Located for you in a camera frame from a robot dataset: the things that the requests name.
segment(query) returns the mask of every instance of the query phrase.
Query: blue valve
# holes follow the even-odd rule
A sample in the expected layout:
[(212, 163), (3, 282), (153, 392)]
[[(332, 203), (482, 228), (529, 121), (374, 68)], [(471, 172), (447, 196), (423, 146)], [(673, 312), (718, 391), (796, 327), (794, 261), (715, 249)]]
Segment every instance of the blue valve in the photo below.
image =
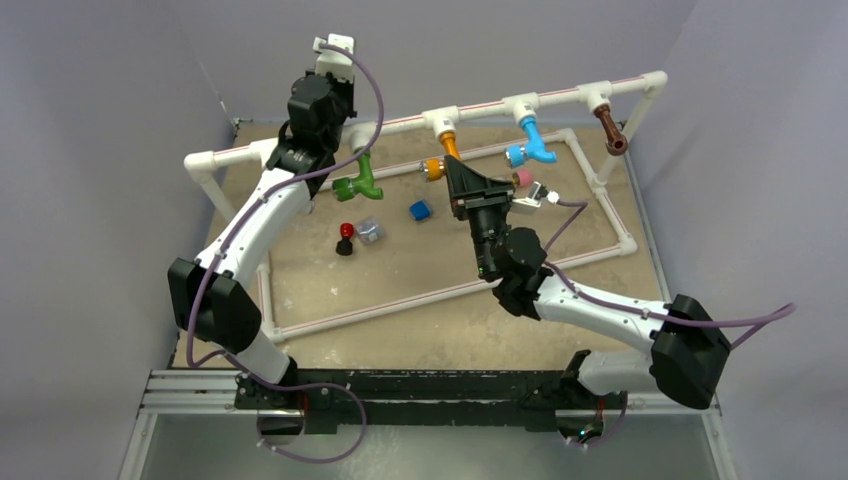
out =
[(536, 117), (528, 115), (521, 119), (519, 126), (527, 134), (525, 145), (513, 145), (506, 149), (504, 156), (510, 168), (524, 165), (528, 158), (542, 163), (556, 163), (556, 152), (545, 150), (545, 142), (536, 128)]

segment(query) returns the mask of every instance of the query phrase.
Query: gray wall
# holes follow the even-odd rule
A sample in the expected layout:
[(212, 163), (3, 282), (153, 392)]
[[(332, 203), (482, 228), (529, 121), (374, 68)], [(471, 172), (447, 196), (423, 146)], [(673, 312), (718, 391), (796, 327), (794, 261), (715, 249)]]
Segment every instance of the gray wall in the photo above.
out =
[[(314, 63), (316, 35), (356, 38), (391, 117), (656, 70), (695, 0), (173, 4), (230, 114), (281, 120), (287, 116), (289, 86)], [(626, 114), (635, 100), (623, 98), (613, 108)], [(363, 117), (375, 116), (364, 80), (357, 102)], [(546, 109), (542, 115), (591, 120), (578, 106)]]
[(698, 2), (634, 160), (674, 291), (719, 318), (798, 304), (720, 384), (745, 478), (845, 478), (848, 6), (743, 3)]
[(115, 478), (229, 124), (164, 1), (2, 10), (0, 477)]

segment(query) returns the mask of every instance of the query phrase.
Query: red ball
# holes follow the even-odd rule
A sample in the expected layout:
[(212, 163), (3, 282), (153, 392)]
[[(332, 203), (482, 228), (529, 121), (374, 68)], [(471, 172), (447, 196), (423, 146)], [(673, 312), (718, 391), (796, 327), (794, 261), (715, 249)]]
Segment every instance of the red ball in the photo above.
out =
[(342, 227), (339, 229), (344, 238), (352, 238), (353, 237), (353, 225), (350, 223), (343, 223)]

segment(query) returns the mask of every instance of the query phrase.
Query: green valve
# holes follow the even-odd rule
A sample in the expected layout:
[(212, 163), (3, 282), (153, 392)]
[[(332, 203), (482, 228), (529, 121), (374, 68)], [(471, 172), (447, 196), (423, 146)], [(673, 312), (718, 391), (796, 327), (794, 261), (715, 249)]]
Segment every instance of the green valve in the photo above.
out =
[(359, 175), (355, 178), (333, 180), (333, 195), (336, 200), (346, 202), (361, 193), (371, 200), (382, 200), (383, 189), (374, 186), (374, 173), (371, 171), (371, 152), (365, 152), (359, 160)]

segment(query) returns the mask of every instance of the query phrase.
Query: brown faucet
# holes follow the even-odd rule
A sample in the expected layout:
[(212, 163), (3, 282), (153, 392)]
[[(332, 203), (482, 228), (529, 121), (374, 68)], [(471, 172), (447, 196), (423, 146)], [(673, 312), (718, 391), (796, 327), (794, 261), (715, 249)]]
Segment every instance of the brown faucet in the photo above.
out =
[(618, 130), (618, 126), (613, 121), (609, 113), (609, 104), (601, 105), (592, 113), (601, 121), (601, 126), (607, 134), (607, 152), (616, 157), (624, 155), (628, 147), (627, 137)]

